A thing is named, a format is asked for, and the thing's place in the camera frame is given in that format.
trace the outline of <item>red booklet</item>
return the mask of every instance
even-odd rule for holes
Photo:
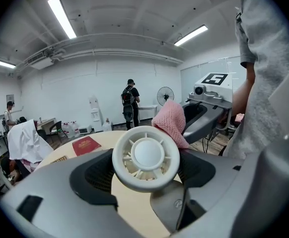
[[[98,144],[90,137],[85,137],[78,141],[75,141],[72,143],[72,145],[77,156],[83,155],[85,153],[90,153],[98,147],[101,147],[100,144]]]

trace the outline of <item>sleeve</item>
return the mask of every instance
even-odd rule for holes
[[[235,21],[235,33],[239,43],[240,65],[246,68],[246,63],[255,63],[256,57],[249,50],[248,38],[240,25],[240,22]]]
[[[134,97],[138,97],[138,96],[140,96],[139,95],[139,92],[138,92],[138,90],[136,89],[136,88],[133,88],[133,94],[134,94]]]
[[[7,113],[7,111],[4,112],[4,120],[5,122],[9,121],[9,114]]]

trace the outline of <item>white cloth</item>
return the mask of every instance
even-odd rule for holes
[[[12,119],[12,115],[11,115],[11,113],[8,110],[6,110],[4,112],[4,120],[5,120],[5,123],[7,121],[14,122],[13,119]],[[8,125],[8,127],[9,127],[9,130],[11,130],[13,125]]]
[[[35,130],[34,120],[13,126],[7,135],[11,160],[41,162],[53,148]]]

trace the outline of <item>air conditioner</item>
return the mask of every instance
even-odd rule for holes
[[[45,56],[43,52],[31,57],[27,60],[27,64],[35,69],[43,69],[53,65],[54,61]]]
[[[89,125],[87,127],[79,127],[78,131],[79,131],[80,135],[90,134],[91,133],[91,126]]]

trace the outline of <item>pink knitted cloth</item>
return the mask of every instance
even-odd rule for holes
[[[152,126],[169,134],[178,148],[189,147],[189,143],[181,134],[185,127],[185,116],[180,104],[168,100],[156,117],[152,119]]]

